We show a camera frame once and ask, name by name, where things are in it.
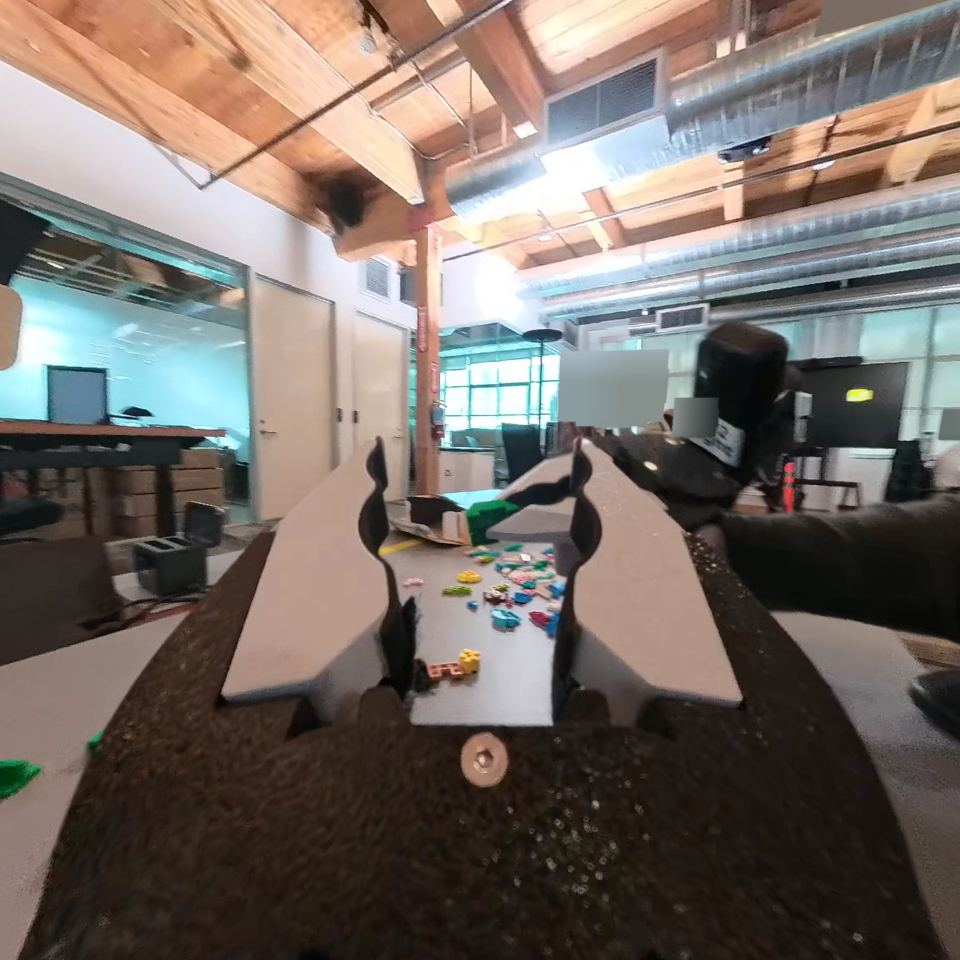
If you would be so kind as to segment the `large black screen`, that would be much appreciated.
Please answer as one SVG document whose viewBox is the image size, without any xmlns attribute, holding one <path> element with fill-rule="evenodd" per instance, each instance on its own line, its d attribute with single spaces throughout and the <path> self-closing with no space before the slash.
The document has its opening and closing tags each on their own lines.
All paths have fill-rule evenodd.
<svg viewBox="0 0 960 960">
<path fill-rule="evenodd" d="M 910 364 L 867 364 L 854 357 L 787 366 L 785 385 L 810 395 L 798 453 L 893 450 L 899 442 Z"/>
</svg>

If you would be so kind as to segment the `black charging dock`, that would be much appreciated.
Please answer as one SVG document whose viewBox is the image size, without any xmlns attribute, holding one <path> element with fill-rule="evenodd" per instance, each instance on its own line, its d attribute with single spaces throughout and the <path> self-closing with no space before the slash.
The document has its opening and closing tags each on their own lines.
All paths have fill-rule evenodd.
<svg viewBox="0 0 960 960">
<path fill-rule="evenodd" d="M 133 546 L 139 587 L 159 599 L 202 595 L 209 587 L 208 553 L 221 545 L 227 511 L 191 501 L 178 534 L 156 536 Z"/>
</svg>

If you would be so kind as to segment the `stack of cardboard boxes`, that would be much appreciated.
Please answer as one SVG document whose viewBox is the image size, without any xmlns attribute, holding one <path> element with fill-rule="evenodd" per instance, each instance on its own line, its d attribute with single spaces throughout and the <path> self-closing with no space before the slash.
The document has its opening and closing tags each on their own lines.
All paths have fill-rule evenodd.
<svg viewBox="0 0 960 960">
<path fill-rule="evenodd" d="M 177 534 L 191 502 L 226 504 L 224 458 L 216 448 L 186 449 L 169 466 L 119 466 L 108 477 L 111 533 L 121 539 Z"/>
</svg>

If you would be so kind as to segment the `glass office partition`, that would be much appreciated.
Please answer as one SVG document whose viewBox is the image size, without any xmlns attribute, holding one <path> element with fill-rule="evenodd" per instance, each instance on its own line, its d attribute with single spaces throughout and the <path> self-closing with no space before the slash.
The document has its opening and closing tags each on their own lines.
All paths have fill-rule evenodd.
<svg viewBox="0 0 960 960">
<path fill-rule="evenodd" d="M 2 174 L 2 201 L 48 224 L 12 278 L 23 302 L 2 418 L 45 421 L 47 369 L 105 370 L 121 426 L 223 431 L 227 503 L 251 504 L 244 268 Z"/>
</svg>

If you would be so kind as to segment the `silver ventilation duct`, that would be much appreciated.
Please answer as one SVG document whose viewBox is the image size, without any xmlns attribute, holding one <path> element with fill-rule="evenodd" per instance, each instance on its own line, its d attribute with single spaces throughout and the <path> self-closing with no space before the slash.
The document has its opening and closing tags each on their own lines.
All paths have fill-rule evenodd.
<svg viewBox="0 0 960 960">
<path fill-rule="evenodd" d="M 863 238 L 958 225 L 959 174 L 727 223 L 522 270 L 518 296 L 540 315 L 556 299 Z"/>
<path fill-rule="evenodd" d="M 958 2 L 816 37 L 808 25 L 666 83 L 662 53 L 547 102 L 543 138 L 449 167 L 453 212 L 534 210 L 546 187 L 583 193 L 771 138 L 958 78 Z"/>
</svg>

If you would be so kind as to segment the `long wooden desk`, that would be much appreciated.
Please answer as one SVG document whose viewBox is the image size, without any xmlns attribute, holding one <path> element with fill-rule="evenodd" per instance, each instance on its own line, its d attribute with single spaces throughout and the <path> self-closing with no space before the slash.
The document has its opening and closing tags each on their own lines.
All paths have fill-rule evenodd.
<svg viewBox="0 0 960 960">
<path fill-rule="evenodd" d="M 173 468 L 183 461 L 186 450 L 203 440 L 221 439 L 223 428 L 188 426 L 131 426 L 113 423 L 75 424 L 53 421 L 2 419 L 2 474 L 28 473 L 28 488 L 38 488 L 40 470 L 79 469 L 82 471 L 82 517 L 84 532 L 94 533 L 93 496 L 88 472 L 93 469 L 147 467 L 153 469 L 158 530 L 174 535 Z"/>
</svg>

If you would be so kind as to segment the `black ceiling speaker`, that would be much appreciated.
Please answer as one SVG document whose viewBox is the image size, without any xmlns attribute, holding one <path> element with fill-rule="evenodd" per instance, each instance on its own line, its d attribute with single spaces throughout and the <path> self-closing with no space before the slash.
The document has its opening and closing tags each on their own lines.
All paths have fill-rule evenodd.
<svg viewBox="0 0 960 960">
<path fill-rule="evenodd" d="M 329 218 L 333 233 L 359 227 L 367 211 L 367 198 L 361 183 L 348 175 L 331 177 L 320 189 L 318 206 Z"/>
</svg>

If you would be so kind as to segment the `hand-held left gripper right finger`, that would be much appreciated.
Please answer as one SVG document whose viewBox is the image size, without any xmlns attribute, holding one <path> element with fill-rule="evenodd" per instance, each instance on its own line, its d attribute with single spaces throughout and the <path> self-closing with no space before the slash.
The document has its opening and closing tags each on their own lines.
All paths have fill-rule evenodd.
<svg viewBox="0 0 960 960">
<path fill-rule="evenodd" d="M 644 711 L 662 699 L 739 708 L 743 694 L 685 533 L 664 503 L 586 439 L 574 449 L 570 488 L 579 558 L 558 618 L 553 711 L 587 691 L 608 711 Z"/>
</svg>

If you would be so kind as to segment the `small dark screen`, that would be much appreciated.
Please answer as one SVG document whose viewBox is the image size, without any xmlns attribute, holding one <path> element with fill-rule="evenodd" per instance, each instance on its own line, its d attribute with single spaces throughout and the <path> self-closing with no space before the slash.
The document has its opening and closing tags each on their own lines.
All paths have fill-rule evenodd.
<svg viewBox="0 0 960 960">
<path fill-rule="evenodd" d="M 110 424 L 109 371 L 105 367 L 46 365 L 45 373 L 49 423 Z"/>
</svg>

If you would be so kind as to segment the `person's right forearm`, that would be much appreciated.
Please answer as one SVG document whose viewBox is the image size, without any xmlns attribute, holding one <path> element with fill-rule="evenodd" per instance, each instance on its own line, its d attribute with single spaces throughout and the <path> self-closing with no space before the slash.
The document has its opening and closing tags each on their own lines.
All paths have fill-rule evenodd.
<svg viewBox="0 0 960 960">
<path fill-rule="evenodd" d="M 959 640 L 959 498 L 723 514 L 712 545 L 764 607 Z"/>
</svg>

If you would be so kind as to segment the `toy brick box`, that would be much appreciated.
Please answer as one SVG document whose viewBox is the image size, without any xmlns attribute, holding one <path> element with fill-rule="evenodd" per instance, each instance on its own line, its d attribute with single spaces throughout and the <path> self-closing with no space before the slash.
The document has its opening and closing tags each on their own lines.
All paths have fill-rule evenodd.
<svg viewBox="0 0 960 960">
<path fill-rule="evenodd" d="M 475 502 L 498 499 L 495 489 L 453 493 L 450 496 L 411 495 L 388 503 L 387 517 L 398 532 L 440 546 L 473 547 L 467 530 L 466 510 Z"/>
</svg>

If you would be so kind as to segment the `green slope brick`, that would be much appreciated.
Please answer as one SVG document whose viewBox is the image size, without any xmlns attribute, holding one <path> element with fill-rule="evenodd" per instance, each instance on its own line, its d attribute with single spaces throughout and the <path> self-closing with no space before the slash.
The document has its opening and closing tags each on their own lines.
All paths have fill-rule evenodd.
<svg viewBox="0 0 960 960">
<path fill-rule="evenodd" d="M 466 530 L 472 547 L 492 544 L 498 537 L 490 533 L 501 522 L 506 521 L 521 508 L 504 499 L 492 499 L 475 502 L 465 511 Z"/>
</svg>

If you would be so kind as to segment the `pile of colourful toy bricks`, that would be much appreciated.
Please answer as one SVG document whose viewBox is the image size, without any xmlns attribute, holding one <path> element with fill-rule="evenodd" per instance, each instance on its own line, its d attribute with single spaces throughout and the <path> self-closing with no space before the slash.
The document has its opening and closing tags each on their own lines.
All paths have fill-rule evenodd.
<svg viewBox="0 0 960 960">
<path fill-rule="evenodd" d="M 482 582 L 472 585 L 473 594 L 467 597 L 444 596 L 442 588 L 458 584 L 457 576 L 464 570 L 476 570 L 483 576 Z M 500 585 L 510 589 L 512 602 L 509 606 L 493 606 L 484 601 L 483 593 L 490 589 L 502 589 Z M 486 618 L 487 624 L 496 633 L 515 635 L 531 629 L 549 642 L 554 642 L 559 632 L 566 588 L 567 578 L 559 573 L 552 548 L 537 549 L 522 543 L 490 543 L 468 547 L 461 557 L 451 559 L 443 569 L 438 594 L 450 603 L 459 603 L 475 618 Z M 468 601 L 478 601 L 479 609 L 467 609 Z M 497 607 L 519 615 L 521 625 L 513 631 L 495 629 L 491 611 Z"/>
</svg>

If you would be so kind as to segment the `group of green toy bricks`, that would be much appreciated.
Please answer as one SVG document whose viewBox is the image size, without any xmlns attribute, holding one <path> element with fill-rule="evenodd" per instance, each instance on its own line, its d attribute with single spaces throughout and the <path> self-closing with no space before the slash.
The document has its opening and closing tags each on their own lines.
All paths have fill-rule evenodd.
<svg viewBox="0 0 960 960">
<path fill-rule="evenodd" d="M 106 726 L 84 734 L 71 731 L 66 737 L 31 742 L 29 750 L 2 753 L 2 801 L 23 793 L 37 782 L 69 786 L 74 795 L 102 759 L 106 731 Z"/>
</svg>

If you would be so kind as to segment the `metal ceiling rod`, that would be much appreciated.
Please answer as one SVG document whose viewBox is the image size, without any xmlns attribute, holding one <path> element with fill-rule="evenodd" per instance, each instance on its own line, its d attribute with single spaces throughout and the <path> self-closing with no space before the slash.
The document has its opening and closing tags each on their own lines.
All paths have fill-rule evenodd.
<svg viewBox="0 0 960 960">
<path fill-rule="evenodd" d="M 489 1 L 484 5 L 475 8 L 469 13 L 464 14 L 459 19 L 445 25 L 439 32 L 431 36 L 429 40 L 405 52 L 401 56 L 396 56 L 388 61 L 387 66 L 379 69 L 373 74 L 367 76 L 355 85 L 348 85 L 346 90 L 335 96 L 333 99 L 316 107 L 313 111 L 299 118 L 293 124 L 282 127 L 273 137 L 258 144 L 256 147 L 248 150 L 234 162 L 223 167 L 221 170 L 211 173 L 204 181 L 195 183 L 199 191 L 204 191 L 210 186 L 218 184 L 229 176 L 246 167 L 252 161 L 269 154 L 277 146 L 299 134 L 304 128 L 313 126 L 314 123 L 328 114 L 338 110 L 344 104 L 352 99 L 364 94 L 370 87 L 380 83 L 390 74 L 398 72 L 406 66 L 414 66 L 418 58 L 432 53 L 435 49 L 443 47 L 446 44 L 459 39 L 459 37 L 478 27 L 482 22 L 498 14 L 512 5 L 512 1 Z"/>
</svg>

